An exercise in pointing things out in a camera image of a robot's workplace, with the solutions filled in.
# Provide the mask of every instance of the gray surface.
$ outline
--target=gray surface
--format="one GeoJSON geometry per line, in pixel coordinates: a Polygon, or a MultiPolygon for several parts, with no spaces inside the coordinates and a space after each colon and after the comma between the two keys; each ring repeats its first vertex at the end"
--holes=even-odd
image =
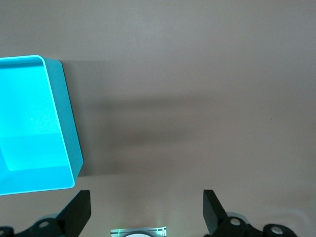
{"type": "Polygon", "coordinates": [[[90,189],[82,237],[201,237],[202,191],[255,227],[314,237],[316,2],[0,1],[0,57],[63,62],[85,165],[75,188],[0,197],[20,231],[90,189]]]}

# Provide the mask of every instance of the screw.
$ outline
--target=screw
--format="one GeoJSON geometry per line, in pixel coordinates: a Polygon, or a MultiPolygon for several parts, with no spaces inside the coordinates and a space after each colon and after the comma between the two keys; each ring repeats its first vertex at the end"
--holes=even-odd
{"type": "Polygon", "coordinates": [[[277,234],[277,235],[282,235],[283,234],[283,231],[277,226],[272,226],[271,227],[271,231],[273,233],[277,234]]]}
{"type": "Polygon", "coordinates": [[[44,228],[44,227],[48,226],[48,224],[49,224],[48,221],[44,221],[44,222],[42,222],[42,223],[39,224],[39,227],[40,227],[40,228],[44,228]]]}
{"type": "Polygon", "coordinates": [[[231,219],[231,224],[234,226],[239,226],[240,225],[240,221],[236,218],[232,218],[231,219]]]}

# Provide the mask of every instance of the green light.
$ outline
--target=green light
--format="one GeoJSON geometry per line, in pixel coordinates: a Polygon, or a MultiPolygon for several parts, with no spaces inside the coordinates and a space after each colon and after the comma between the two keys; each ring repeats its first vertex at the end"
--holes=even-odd
{"type": "Polygon", "coordinates": [[[159,233],[159,229],[157,228],[157,235],[161,235],[161,236],[163,236],[163,229],[161,230],[161,233],[159,233]]]}

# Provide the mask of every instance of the plastic bin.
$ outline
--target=plastic bin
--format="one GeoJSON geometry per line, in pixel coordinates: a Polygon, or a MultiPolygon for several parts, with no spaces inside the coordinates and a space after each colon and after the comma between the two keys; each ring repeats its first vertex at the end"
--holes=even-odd
{"type": "Polygon", "coordinates": [[[60,61],[0,58],[0,195],[71,188],[82,164],[60,61]]]}

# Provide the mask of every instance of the black mount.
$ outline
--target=black mount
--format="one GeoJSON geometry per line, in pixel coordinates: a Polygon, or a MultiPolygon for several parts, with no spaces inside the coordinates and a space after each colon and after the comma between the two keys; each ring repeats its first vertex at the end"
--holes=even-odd
{"type": "Polygon", "coordinates": [[[37,221],[18,234],[12,227],[0,227],[0,237],[78,237],[90,216],[90,191],[81,190],[56,218],[37,221]]]}
{"type": "Polygon", "coordinates": [[[205,237],[297,237],[283,225],[268,224],[259,231],[238,217],[228,216],[213,190],[204,190],[203,216],[210,233],[205,237]]]}

